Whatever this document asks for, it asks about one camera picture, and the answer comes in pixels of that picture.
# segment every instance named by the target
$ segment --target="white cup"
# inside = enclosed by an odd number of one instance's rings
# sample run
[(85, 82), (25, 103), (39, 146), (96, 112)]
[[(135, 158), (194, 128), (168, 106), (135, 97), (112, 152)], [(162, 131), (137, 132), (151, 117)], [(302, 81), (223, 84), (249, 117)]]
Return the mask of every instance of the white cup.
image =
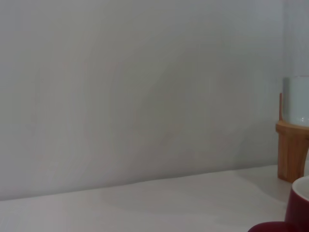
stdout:
[(309, 76), (283, 79), (282, 117), (288, 123), (309, 127)]

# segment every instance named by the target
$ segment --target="table surface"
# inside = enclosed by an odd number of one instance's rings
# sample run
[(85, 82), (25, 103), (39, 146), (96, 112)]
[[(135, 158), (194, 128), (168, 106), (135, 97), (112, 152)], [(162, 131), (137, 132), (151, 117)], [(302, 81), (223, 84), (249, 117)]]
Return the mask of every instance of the table surface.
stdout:
[(0, 232), (246, 232), (284, 219), (291, 184), (276, 176), (267, 166), (3, 201)]

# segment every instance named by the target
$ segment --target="red mug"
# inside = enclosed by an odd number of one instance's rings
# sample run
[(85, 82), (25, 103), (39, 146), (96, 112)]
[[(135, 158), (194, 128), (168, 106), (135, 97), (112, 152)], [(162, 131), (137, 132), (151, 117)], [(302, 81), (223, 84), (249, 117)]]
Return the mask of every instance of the red mug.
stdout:
[(248, 232), (309, 232), (309, 176), (292, 184), (284, 222), (266, 222)]

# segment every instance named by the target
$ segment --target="wooden holder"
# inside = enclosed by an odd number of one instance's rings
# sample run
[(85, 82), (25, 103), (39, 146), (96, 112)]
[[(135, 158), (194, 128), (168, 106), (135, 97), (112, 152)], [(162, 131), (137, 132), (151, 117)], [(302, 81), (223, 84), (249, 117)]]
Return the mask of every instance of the wooden holder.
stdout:
[(290, 183), (304, 176), (306, 156), (309, 149), (309, 127), (289, 124), (282, 119), (281, 94), (279, 122), (278, 178)]

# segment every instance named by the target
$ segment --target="white wall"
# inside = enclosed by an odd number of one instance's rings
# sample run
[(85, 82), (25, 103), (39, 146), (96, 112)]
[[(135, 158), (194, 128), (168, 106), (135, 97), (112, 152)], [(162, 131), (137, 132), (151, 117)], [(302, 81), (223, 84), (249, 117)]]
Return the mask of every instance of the white wall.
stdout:
[(0, 200), (275, 163), (281, 14), (0, 1)]

